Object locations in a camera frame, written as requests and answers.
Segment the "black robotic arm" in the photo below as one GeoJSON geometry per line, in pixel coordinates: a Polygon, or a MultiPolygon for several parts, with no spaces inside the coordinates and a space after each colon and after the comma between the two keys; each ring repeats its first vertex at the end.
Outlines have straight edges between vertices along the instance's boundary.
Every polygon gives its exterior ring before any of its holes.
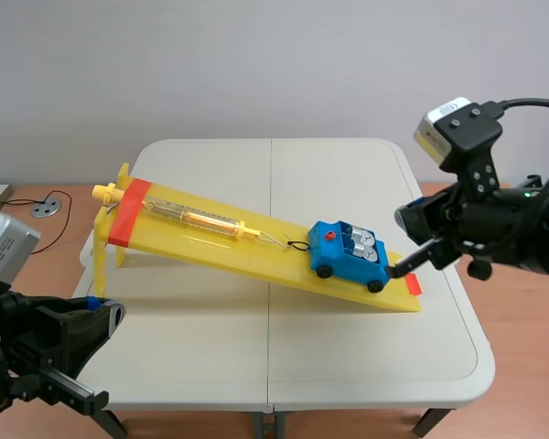
{"type": "Polygon", "coordinates": [[[397,224],[419,250],[394,267],[401,277],[430,261],[437,270],[462,254],[473,258],[468,274],[487,280],[499,263],[549,275],[549,180],[528,176],[501,188],[490,150],[502,134],[498,119],[511,107],[549,107],[549,100],[477,104],[457,98],[428,112],[415,140],[457,183],[396,210],[397,224]]]}

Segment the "yellow support leg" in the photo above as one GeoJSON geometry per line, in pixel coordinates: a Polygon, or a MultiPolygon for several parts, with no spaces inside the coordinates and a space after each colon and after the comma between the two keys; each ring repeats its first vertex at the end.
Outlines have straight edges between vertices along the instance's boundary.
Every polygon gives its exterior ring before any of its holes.
{"type": "Polygon", "coordinates": [[[93,222],[93,289],[96,297],[106,296],[106,242],[102,236],[107,208],[101,208],[93,222]]]}

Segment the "silver metal device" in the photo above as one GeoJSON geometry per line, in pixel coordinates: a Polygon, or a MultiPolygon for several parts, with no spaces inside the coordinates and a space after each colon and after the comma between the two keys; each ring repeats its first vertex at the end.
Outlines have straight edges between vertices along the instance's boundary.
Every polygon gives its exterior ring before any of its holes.
{"type": "Polygon", "coordinates": [[[39,239],[38,231],[0,212],[0,282],[14,281],[39,239]]]}
{"type": "MultiPolygon", "coordinates": [[[[441,165],[447,155],[451,152],[451,145],[435,128],[435,123],[448,114],[470,104],[471,102],[466,98],[456,98],[453,101],[444,103],[434,110],[427,112],[419,123],[417,131],[414,134],[414,139],[438,165],[441,165]]],[[[452,124],[456,122],[459,123],[456,119],[451,121],[452,124]]]]}

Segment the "wooden floor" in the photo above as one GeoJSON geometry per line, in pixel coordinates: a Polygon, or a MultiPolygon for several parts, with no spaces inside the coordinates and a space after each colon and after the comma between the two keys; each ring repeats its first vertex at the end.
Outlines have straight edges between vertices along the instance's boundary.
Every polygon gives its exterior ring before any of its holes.
{"type": "MultiPolygon", "coordinates": [[[[436,187],[427,185],[431,192],[436,187]]],[[[67,187],[74,209],[93,216],[97,205],[86,187],[67,187]]],[[[47,187],[23,189],[17,197],[41,197],[47,187]]],[[[11,209],[23,212],[22,208],[11,209]]],[[[66,294],[58,285],[79,280],[79,262],[58,273],[58,258],[77,254],[89,229],[74,230],[48,252],[33,256],[16,282],[25,294],[66,294]],[[30,281],[51,276],[55,283],[38,288],[30,281]],[[32,284],[32,291],[24,288],[32,284]]],[[[48,240],[51,232],[45,237],[48,240]]],[[[471,406],[452,412],[427,436],[433,439],[549,439],[549,278],[496,267],[492,278],[482,283],[466,276],[467,261],[458,271],[479,320],[490,340],[496,359],[496,379],[489,392],[471,406]]],[[[119,412],[130,437],[227,439],[252,438],[250,420],[230,412],[119,412]]],[[[411,428],[420,410],[298,412],[289,415],[287,439],[411,439],[411,428]]],[[[48,407],[41,401],[16,402],[0,414],[0,439],[104,439],[108,437],[88,418],[60,404],[48,407]]]]}

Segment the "hook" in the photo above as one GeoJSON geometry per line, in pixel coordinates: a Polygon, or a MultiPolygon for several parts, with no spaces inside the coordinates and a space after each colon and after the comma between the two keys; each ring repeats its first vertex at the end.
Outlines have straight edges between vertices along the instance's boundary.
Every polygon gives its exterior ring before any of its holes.
{"type": "Polygon", "coordinates": [[[283,247],[284,249],[290,249],[291,247],[293,247],[294,249],[299,250],[301,252],[307,252],[311,248],[307,242],[293,241],[293,239],[289,235],[285,234],[285,236],[289,239],[289,241],[286,242],[286,245],[284,245],[279,240],[276,240],[275,238],[273,238],[271,235],[269,235],[265,231],[261,231],[260,235],[257,238],[260,241],[271,242],[273,244],[278,244],[281,247],[283,247]]]}

